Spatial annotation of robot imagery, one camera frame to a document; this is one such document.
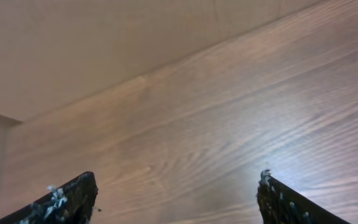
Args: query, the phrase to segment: white specks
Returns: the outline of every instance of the white specks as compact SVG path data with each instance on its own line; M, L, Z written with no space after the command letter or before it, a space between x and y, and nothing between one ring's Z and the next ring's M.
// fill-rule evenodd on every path
M49 206L47 212L45 212L44 220L48 218L48 216L52 213L52 211L53 211L53 206Z
M66 197L62 197L60 200L59 200L59 204L58 204L58 208L60 208L62 206L63 203L67 202L67 198Z
M54 190L56 189L56 186L54 186L54 185L49 185L49 186L47 187L47 189L50 190L50 191L54 191Z
M64 203L67 202L67 198L63 194L63 189L56 189L54 185L49 185L47 189L52 192L52 198L50 200L54 202L54 204L47 208L47 211L44 215L44 220L46 220L55 209L60 208Z
M270 170L263 170L261 173L260 173L260 181L261 183L267 185L270 187L270 184L269 184L269 179L270 179Z

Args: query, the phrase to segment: laminate floor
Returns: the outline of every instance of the laminate floor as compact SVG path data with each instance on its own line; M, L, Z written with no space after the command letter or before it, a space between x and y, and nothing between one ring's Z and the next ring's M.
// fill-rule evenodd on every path
M266 168L358 223L358 1L322 2L14 128L0 216L91 170L93 223L261 223Z

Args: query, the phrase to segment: wood grain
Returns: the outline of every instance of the wood grain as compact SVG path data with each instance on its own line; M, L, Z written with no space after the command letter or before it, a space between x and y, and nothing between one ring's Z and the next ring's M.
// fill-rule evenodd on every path
M0 0L0 114L26 121L318 1Z
M261 223L262 169L358 223L358 1L332 0L33 119L0 216L84 170L95 223Z

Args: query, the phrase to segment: wooden floor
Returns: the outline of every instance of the wooden floor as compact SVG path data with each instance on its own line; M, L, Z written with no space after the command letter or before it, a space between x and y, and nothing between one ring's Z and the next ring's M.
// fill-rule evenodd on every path
M262 169L358 223L358 0L331 0L18 126L0 216L86 170L93 223L261 223Z

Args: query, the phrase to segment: floor board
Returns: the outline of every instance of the floor board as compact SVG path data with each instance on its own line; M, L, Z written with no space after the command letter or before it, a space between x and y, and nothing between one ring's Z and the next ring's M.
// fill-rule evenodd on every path
M14 128L0 216L91 170L95 223L261 223L266 168L358 223L358 1L318 4Z

